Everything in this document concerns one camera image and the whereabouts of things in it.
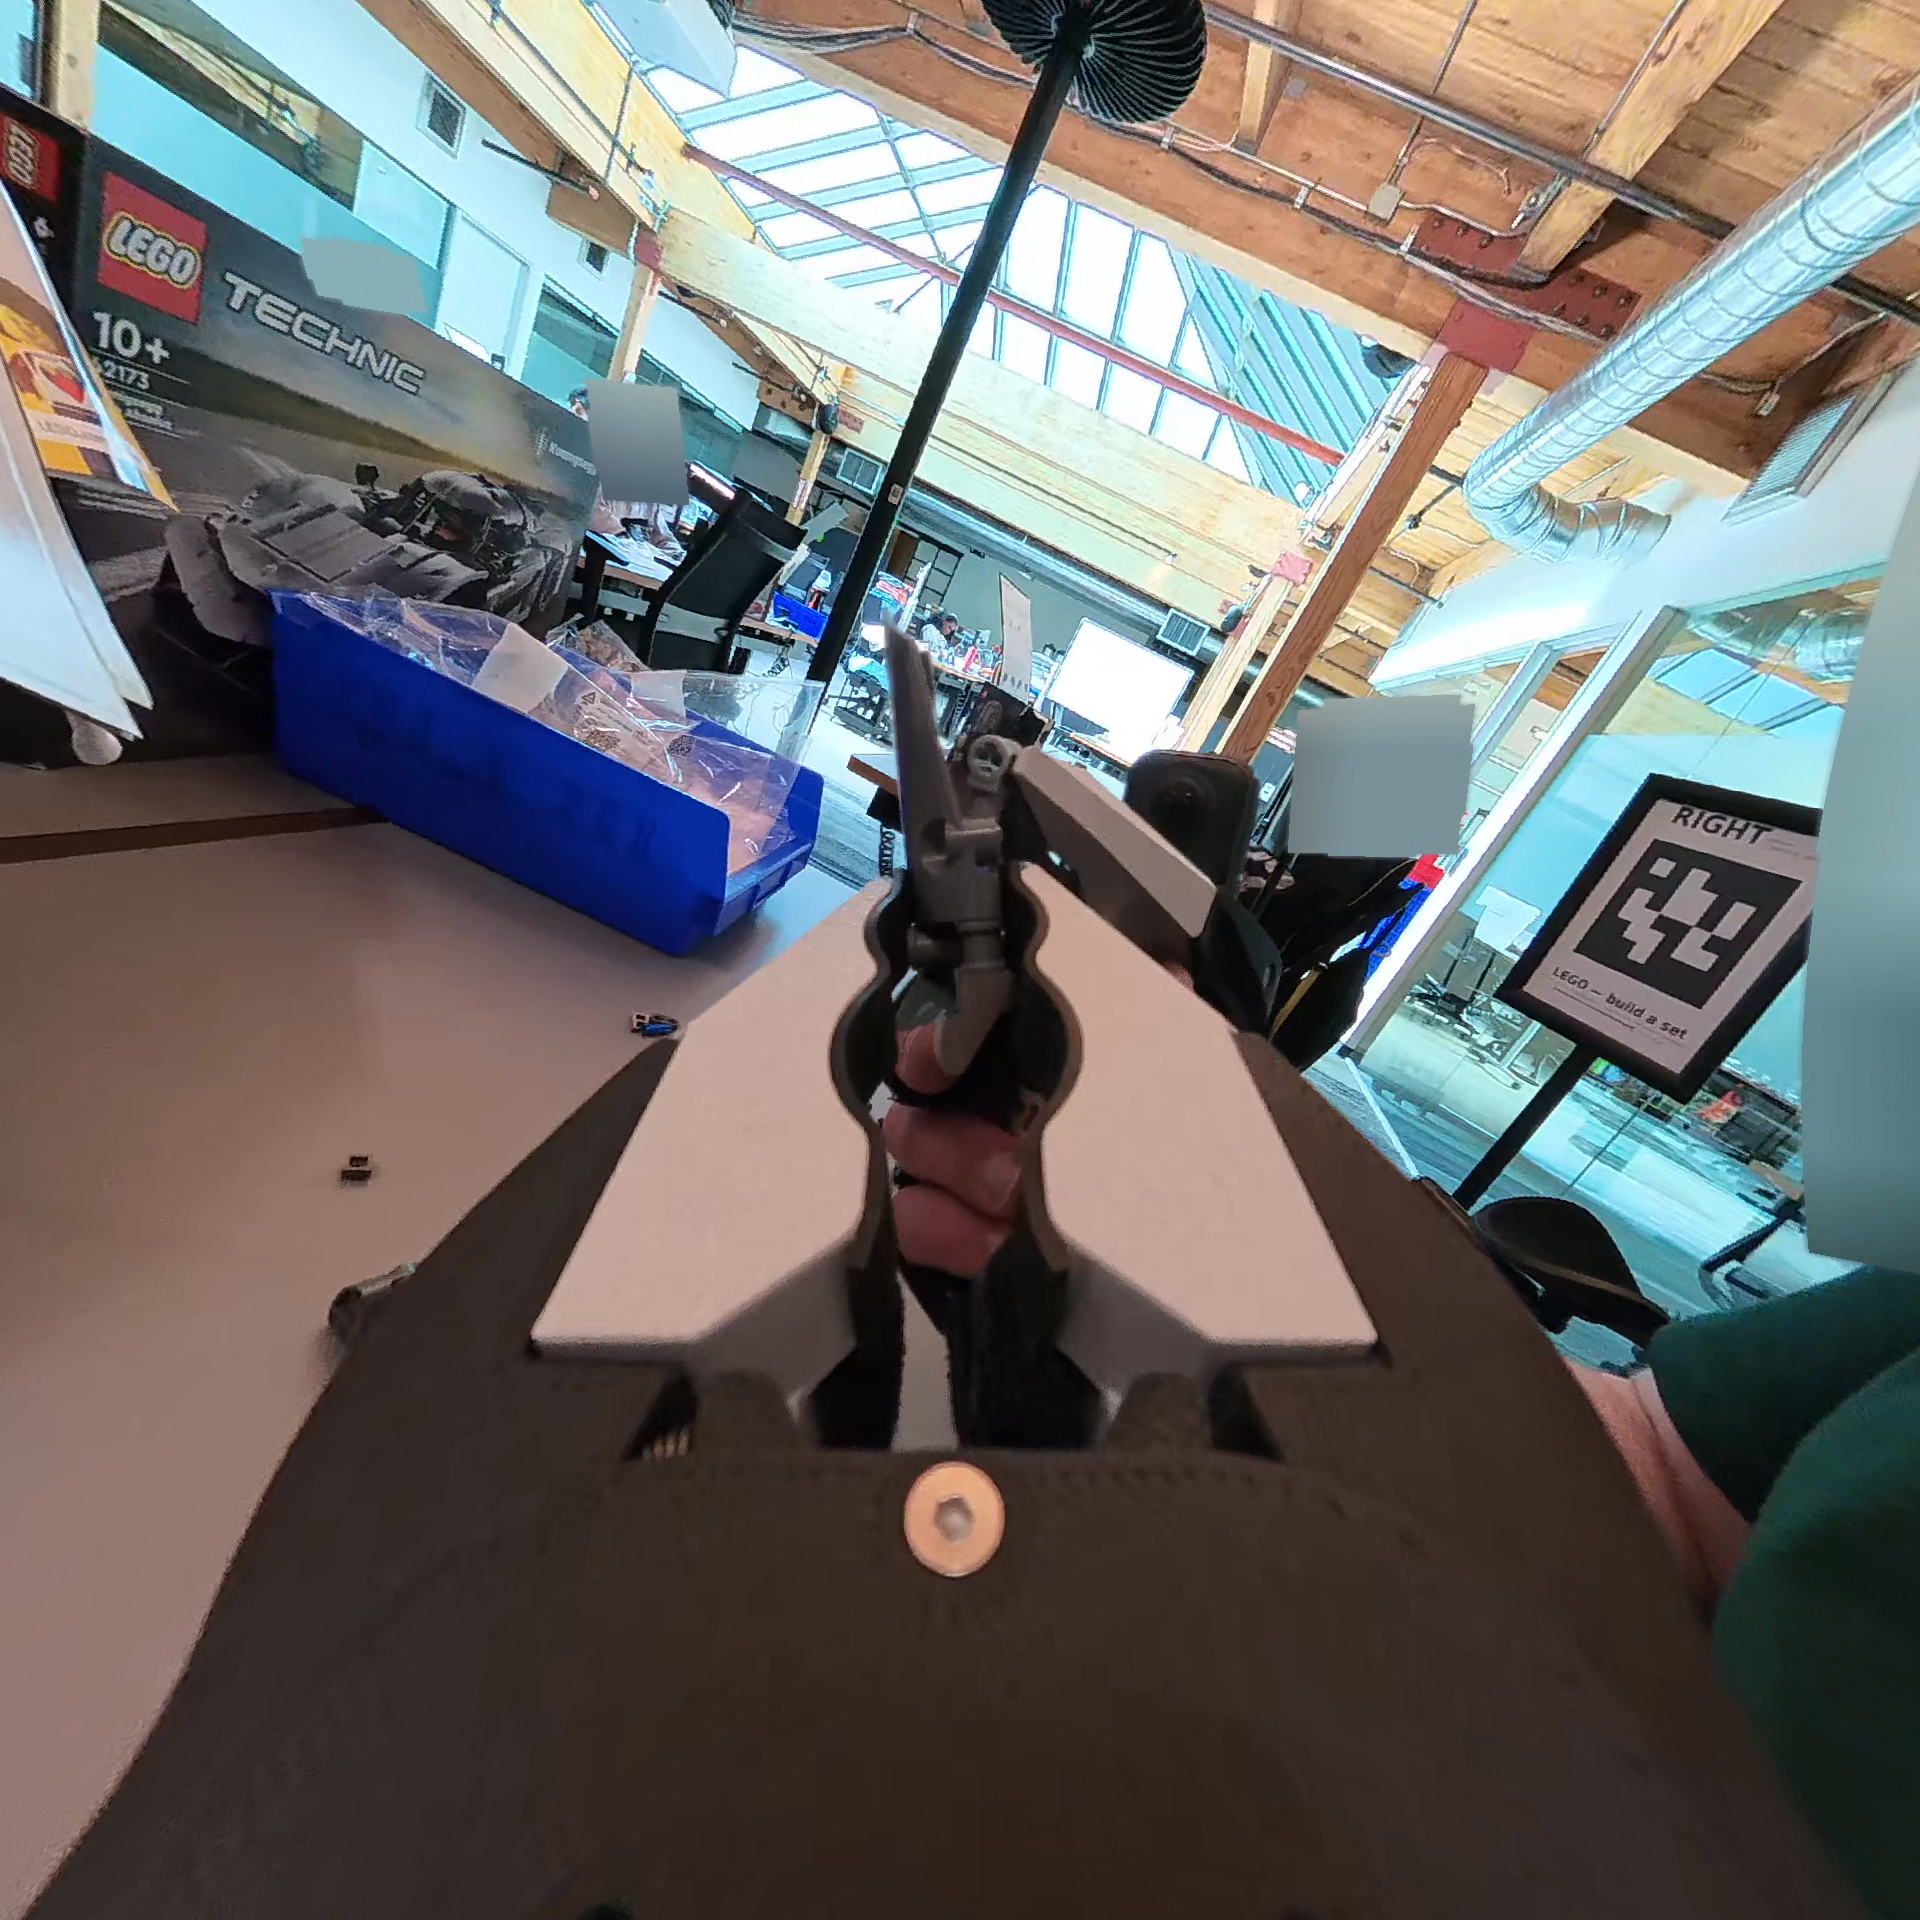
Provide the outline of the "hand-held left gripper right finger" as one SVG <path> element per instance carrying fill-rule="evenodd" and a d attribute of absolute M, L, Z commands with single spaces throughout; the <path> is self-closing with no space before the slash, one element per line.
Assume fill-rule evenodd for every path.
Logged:
<path fill-rule="evenodd" d="M 1061 1282 L 1053 1351 L 1095 1413 L 1141 1372 L 1375 1362 L 1375 1315 L 1242 1044 L 1061 874 L 1017 866 L 1022 1230 Z"/>

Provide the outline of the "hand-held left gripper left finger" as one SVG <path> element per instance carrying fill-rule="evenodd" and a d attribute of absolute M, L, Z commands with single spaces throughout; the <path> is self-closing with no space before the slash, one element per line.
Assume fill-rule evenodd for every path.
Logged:
<path fill-rule="evenodd" d="M 818 1420 L 902 1420 L 909 1301 L 878 1098 L 902 1069 L 902 880 L 717 999 L 532 1323 L 537 1362 L 771 1372 Z"/>

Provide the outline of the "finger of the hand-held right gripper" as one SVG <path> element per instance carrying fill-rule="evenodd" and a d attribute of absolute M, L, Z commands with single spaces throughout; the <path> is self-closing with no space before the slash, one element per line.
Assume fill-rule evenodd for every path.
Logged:
<path fill-rule="evenodd" d="M 1072 874 L 1081 907 L 1115 919 L 1139 951 L 1191 951 L 1215 919 L 1215 874 L 1176 850 L 1141 810 L 1131 810 L 1081 770 L 1022 745 L 1017 794 L 1046 850 Z"/>

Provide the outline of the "long dark grey lego panel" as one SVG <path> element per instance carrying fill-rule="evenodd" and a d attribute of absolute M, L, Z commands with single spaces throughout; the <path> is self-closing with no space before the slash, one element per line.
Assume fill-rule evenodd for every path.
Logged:
<path fill-rule="evenodd" d="M 971 1075 L 1017 1005 L 1008 956 L 1008 801 L 1017 756 L 1046 745 L 1037 704 L 982 694 L 959 745 L 937 735 L 933 654 L 880 628 L 888 745 L 902 745 L 902 847 L 909 847 L 909 956 L 947 982 L 937 1075 Z"/>

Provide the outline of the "person's right forearm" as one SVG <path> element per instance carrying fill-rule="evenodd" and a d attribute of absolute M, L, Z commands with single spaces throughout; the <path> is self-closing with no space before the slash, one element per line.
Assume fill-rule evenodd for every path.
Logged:
<path fill-rule="evenodd" d="M 1722 1499 L 1722 1485 L 1684 1446 L 1655 1363 L 1608 1372 L 1608 1363 L 1564 1362 L 1564 1372 L 1589 1394 L 1600 1430 L 1614 1437 L 1655 1525 L 1663 1537 L 1663 1555 L 1688 1604 L 1713 1618 L 1748 1550 L 1748 1517 Z"/>

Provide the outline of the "small grey lego connector block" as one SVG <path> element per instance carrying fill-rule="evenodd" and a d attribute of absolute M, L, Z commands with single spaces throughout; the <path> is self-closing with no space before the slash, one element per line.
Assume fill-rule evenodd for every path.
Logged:
<path fill-rule="evenodd" d="M 329 1341 L 356 1351 L 379 1332 L 379 1315 L 403 1301 L 404 1278 L 415 1278 L 415 1262 L 403 1262 L 369 1282 L 348 1282 L 323 1315 Z"/>

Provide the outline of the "dark printed lego box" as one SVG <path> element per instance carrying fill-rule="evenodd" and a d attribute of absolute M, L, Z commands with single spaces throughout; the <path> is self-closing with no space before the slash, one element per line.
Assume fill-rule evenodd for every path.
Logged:
<path fill-rule="evenodd" d="M 590 522 L 590 426 L 439 330 L 323 300 L 308 256 L 6 93 L 6 199 L 166 482 L 166 516 L 57 482 L 157 694 L 122 761 L 261 756 L 266 588 L 394 588 L 556 628 Z M 79 770 L 6 694 L 6 761 Z"/>

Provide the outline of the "lego instruction booklet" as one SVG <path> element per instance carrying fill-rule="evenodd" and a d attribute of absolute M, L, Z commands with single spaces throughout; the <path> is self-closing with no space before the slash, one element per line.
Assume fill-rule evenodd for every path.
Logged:
<path fill-rule="evenodd" d="M 57 482 L 166 516 L 13 199 L 0 199 L 0 682 L 73 719 L 79 761 L 122 761 L 157 704 Z"/>

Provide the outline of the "person's right hand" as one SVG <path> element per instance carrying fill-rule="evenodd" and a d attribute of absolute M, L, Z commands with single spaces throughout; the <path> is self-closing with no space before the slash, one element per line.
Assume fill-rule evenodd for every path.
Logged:
<path fill-rule="evenodd" d="M 1022 1089 L 990 1056 L 947 1069 L 947 1022 L 902 1032 L 880 1158 L 902 1262 L 947 1282 L 982 1282 L 1022 1230 Z"/>

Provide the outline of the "white board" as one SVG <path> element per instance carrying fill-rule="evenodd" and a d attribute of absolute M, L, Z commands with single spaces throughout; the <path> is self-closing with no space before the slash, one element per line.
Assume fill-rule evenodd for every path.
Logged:
<path fill-rule="evenodd" d="M 1091 615 L 1072 618 L 1061 667 L 1046 672 L 1046 704 L 1061 704 L 1072 735 L 1095 735 L 1120 761 L 1157 745 L 1182 694 L 1191 662 L 1115 639 Z"/>

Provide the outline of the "dark mesh chair seat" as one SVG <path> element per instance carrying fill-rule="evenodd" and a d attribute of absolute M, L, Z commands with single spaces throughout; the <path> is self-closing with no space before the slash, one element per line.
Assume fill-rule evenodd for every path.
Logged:
<path fill-rule="evenodd" d="M 1627 1252 L 1589 1204 L 1487 1198 L 1465 1215 L 1465 1230 L 1507 1264 L 1544 1339 L 1564 1339 L 1584 1323 L 1640 1351 L 1663 1332 L 1663 1303 L 1640 1301 Z"/>

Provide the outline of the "blue plastic bin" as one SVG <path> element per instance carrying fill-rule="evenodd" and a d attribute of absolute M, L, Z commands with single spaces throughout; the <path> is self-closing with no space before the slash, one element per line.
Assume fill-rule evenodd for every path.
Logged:
<path fill-rule="evenodd" d="M 810 850 L 773 850 L 732 874 L 732 838 L 690 801 L 611 801 L 611 776 L 590 776 L 590 756 L 558 735 L 532 735 L 537 776 L 558 776 L 556 801 L 532 801 L 490 761 L 481 776 L 428 761 L 424 776 L 403 770 L 394 735 L 348 731 L 348 717 L 323 696 L 323 756 L 279 761 L 348 801 L 369 804 L 537 900 L 558 900 L 656 951 L 699 951 L 709 934 L 734 928 L 762 900 L 773 900 Z"/>

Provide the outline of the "black mesh office chair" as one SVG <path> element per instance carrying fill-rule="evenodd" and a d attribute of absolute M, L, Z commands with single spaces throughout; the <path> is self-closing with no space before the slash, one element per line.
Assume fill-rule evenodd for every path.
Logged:
<path fill-rule="evenodd" d="M 656 588 L 641 618 L 646 667 L 732 667 L 734 618 L 753 597 L 801 563 L 810 533 L 786 516 L 786 502 L 734 482 L 717 522 L 682 545 L 679 572 Z"/>

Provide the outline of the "black framed sign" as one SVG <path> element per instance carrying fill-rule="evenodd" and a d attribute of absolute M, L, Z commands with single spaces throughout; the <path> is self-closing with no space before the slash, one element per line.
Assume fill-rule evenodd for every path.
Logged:
<path fill-rule="evenodd" d="M 1600 1056 L 1695 1098 L 1802 971 L 1809 866 L 1824 804 L 1640 776 L 1494 982 L 1494 1005 L 1564 1035 L 1564 1056 L 1455 1198 L 1479 1204 Z"/>

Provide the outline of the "pile of clear plastic bags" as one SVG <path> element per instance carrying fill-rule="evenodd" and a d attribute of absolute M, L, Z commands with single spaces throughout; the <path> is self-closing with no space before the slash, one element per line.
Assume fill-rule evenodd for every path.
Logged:
<path fill-rule="evenodd" d="M 611 801 L 709 804 L 732 874 L 823 838 L 823 776 L 801 761 L 818 694 L 753 662 L 646 667 L 608 618 L 532 639 L 510 615 L 394 588 L 279 588 L 285 761 L 323 756 L 323 696 L 348 731 L 394 735 L 404 776 L 500 761 L 532 801 L 558 794 L 532 735 L 558 735 L 590 756 L 590 776 L 611 776 Z"/>

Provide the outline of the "person's green shirt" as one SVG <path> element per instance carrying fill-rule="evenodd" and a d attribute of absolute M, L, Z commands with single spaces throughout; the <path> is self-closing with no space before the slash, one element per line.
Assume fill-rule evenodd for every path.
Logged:
<path fill-rule="evenodd" d="M 1748 1517 L 1713 1662 L 1863 1913 L 1920 1913 L 1920 1278 L 1695 1315 L 1655 1388 Z"/>

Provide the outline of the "black pole with ribbed disc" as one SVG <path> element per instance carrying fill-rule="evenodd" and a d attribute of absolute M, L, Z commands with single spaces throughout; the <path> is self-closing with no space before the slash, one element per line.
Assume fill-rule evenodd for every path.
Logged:
<path fill-rule="evenodd" d="M 1067 117 L 1067 97 L 1095 126 L 1157 126 L 1195 93 L 1206 69 L 1206 5 L 1195 0 L 1046 0 L 1046 5 L 990 5 L 990 28 L 1037 69 L 1017 154 L 995 172 L 995 199 L 979 228 L 979 256 L 951 281 L 951 306 L 937 326 L 933 371 L 917 380 L 917 405 L 902 425 L 888 471 L 878 482 L 878 509 L 863 522 L 863 545 L 842 563 L 842 586 L 829 597 L 829 628 L 818 639 L 810 682 L 829 682 L 863 607 L 878 588 L 878 567 L 888 550 L 902 509 L 921 479 L 933 426 L 951 398 L 951 378 L 971 361 L 979 316 L 995 281 L 995 259 L 1017 242 L 1022 199 L 1037 184 L 1046 137 Z"/>

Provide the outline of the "wooden support post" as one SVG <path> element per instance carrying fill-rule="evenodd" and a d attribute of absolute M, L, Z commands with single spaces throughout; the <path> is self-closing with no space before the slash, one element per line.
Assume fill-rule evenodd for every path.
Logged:
<path fill-rule="evenodd" d="M 1430 458 L 1442 452 L 1442 435 L 1456 426 L 1456 413 L 1477 405 L 1479 380 L 1487 380 L 1479 361 L 1437 353 L 1437 371 L 1412 388 L 1412 413 L 1401 425 L 1384 471 L 1371 479 L 1371 488 L 1342 516 L 1318 572 L 1305 586 L 1292 628 L 1274 639 L 1256 682 L 1242 694 L 1242 704 L 1234 704 L 1234 719 L 1225 735 L 1230 761 L 1256 761 L 1268 731 L 1301 696 L 1301 682 L 1318 662 L 1334 615 L 1351 607 L 1351 588 L 1375 567 L 1384 535 L 1407 522 L 1407 502 L 1421 488 Z"/>

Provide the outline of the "silver ventilation duct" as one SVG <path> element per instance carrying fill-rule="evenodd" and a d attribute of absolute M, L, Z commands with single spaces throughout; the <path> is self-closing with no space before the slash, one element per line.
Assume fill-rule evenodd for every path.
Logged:
<path fill-rule="evenodd" d="M 1713 242 L 1655 316 L 1635 316 L 1575 380 L 1518 413 L 1465 471 L 1465 516 L 1518 563 L 1640 563 L 1663 516 L 1635 502 L 1556 502 L 1575 452 L 1703 378 L 1920 220 L 1920 84 L 1891 93 L 1835 154 Z"/>

